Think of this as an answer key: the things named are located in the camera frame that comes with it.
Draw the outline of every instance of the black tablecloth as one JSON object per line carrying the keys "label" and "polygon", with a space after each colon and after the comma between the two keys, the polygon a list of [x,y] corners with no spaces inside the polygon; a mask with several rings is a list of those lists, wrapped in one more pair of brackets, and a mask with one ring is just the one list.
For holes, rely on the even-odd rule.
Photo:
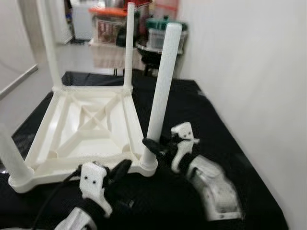
{"label": "black tablecloth", "polygon": [[[123,78],[67,72],[63,83],[122,85]],[[132,83],[132,97],[146,136],[156,79],[145,78],[141,72],[134,71]],[[29,150],[51,98],[52,93],[13,136],[23,156]],[[159,162],[155,176],[144,178],[138,174],[130,174],[106,191],[114,208],[111,218],[105,223],[106,229],[123,226],[128,229],[288,229],[278,204],[198,85],[192,80],[173,80],[162,139],[170,137],[171,127],[187,121],[192,124],[194,136],[201,139],[200,144],[195,146],[194,153],[200,153],[223,167],[227,178],[237,189],[244,219],[206,222],[200,197],[194,188],[183,177],[174,175],[163,162]],[[17,194],[10,188],[7,179],[7,174],[0,174],[0,228],[29,228],[55,185],[40,185],[26,194]],[[80,200],[78,182],[70,182],[51,201],[39,226],[52,229]],[[129,207],[127,204],[131,200],[134,204]]]}

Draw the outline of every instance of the orange container lid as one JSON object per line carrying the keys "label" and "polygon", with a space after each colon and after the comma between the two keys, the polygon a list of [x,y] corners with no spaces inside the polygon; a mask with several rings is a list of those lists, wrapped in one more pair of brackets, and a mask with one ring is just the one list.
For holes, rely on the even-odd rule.
{"label": "orange container lid", "polygon": [[99,15],[112,15],[118,17],[126,17],[127,12],[122,8],[96,6],[89,9],[89,12]]}

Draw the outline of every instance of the green lid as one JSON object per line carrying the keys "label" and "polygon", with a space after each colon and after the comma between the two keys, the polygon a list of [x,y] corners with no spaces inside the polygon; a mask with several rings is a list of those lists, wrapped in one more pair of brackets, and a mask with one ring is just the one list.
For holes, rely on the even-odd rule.
{"label": "green lid", "polygon": [[164,16],[164,19],[149,18],[146,20],[147,29],[156,29],[156,30],[166,30],[168,23],[180,23],[182,25],[182,30],[185,31],[188,29],[188,25],[183,22],[170,21],[168,16]]}

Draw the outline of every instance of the white cylinder leg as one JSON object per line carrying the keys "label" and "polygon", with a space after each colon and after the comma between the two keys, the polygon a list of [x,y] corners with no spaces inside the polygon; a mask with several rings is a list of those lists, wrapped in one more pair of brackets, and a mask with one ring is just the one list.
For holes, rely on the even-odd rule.
{"label": "white cylinder leg", "polygon": [[14,185],[23,185],[32,179],[33,170],[27,168],[3,124],[0,124],[0,159],[9,172],[10,180]]}
{"label": "white cylinder leg", "polygon": [[[173,72],[178,52],[182,25],[169,23],[166,27],[160,68],[153,97],[153,107],[150,115],[147,138],[159,141],[168,100],[168,94],[173,78]],[[157,167],[156,157],[147,148],[140,160],[141,167],[153,169]]]}
{"label": "white cylinder leg", "polygon": [[54,48],[55,44],[53,41],[51,24],[47,13],[46,0],[36,0],[36,3],[54,89],[59,90],[62,88],[62,80],[59,74],[57,56]]}
{"label": "white cylinder leg", "polygon": [[132,90],[134,3],[128,3],[124,89]]}

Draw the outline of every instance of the black cable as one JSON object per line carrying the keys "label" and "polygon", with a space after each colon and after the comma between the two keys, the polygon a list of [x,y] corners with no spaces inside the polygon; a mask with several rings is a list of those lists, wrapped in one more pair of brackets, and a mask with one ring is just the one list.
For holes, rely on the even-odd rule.
{"label": "black cable", "polygon": [[49,197],[47,198],[47,200],[44,202],[44,204],[42,205],[42,207],[40,208],[34,222],[32,225],[31,230],[36,230],[37,228],[37,224],[38,221],[40,219],[40,217],[42,216],[43,212],[45,211],[45,208],[47,207],[47,205],[50,203],[50,201],[53,199],[53,197],[57,194],[57,192],[72,178],[75,176],[80,176],[81,175],[81,166],[79,165],[78,168],[76,169],[76,171],[74,171],[71,175],[69,175],[68,177],[65,178],[64,181],[62,181],[60,184],[57,185],[57,187],[52,191],[52,193],[49,195]]}

